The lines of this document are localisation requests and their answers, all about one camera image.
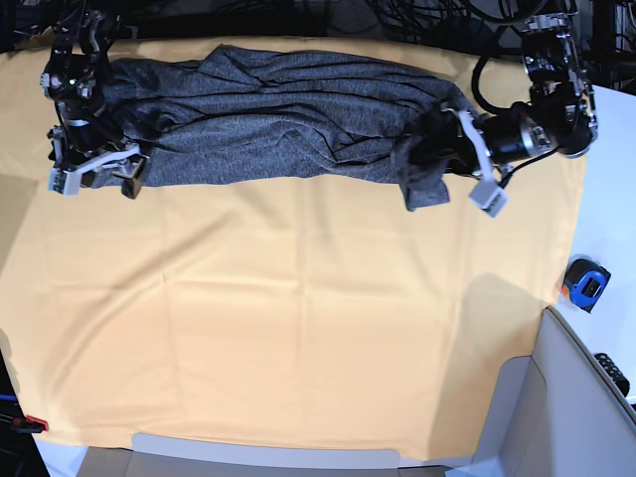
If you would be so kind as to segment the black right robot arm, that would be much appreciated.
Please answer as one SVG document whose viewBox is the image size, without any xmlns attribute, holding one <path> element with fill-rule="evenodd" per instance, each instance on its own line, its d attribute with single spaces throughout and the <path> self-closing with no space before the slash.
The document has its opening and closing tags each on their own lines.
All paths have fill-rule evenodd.
<svg viewBox="0 0 636 477">
<path fill-rule="evenodd" d="M 117 17 L 84 3 L 54 27 L 41 85 L 51 188 L 227 185 L 340 175 L 400 187 L 409 210 L 446 203 L 443 177 L 468 106 L 452 82 L 373 58 L 221 45 L 197 61 L 124 58 Z"/>
</svg>

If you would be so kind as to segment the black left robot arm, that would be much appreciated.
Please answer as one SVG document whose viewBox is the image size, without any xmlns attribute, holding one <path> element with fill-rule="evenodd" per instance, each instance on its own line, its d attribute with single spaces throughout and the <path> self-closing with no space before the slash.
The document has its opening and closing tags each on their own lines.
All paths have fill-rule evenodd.
<svg viewBox="0 0 636 477">
<path fill-rule="evenodd" d="M 542 9 L 525 20 L 521 53 L 531 82 L 528 101 L 508 107 L 490 103 L 480 89 L 490 57 L 475 66 L 471 91 L 483 109 L 462 125 L 458 111 L 437 107 L 425 120 L 438 120 L 428 139 L 420 139 L 408 162 L 421 170 L 436 167 L 458 176 L 484 177 L 497 170 L 506 186 L 518 171 L 555 154 L 584 155 L 597 137 L 592 84 L 580 65 L 568 14 Z"/>
</svg>

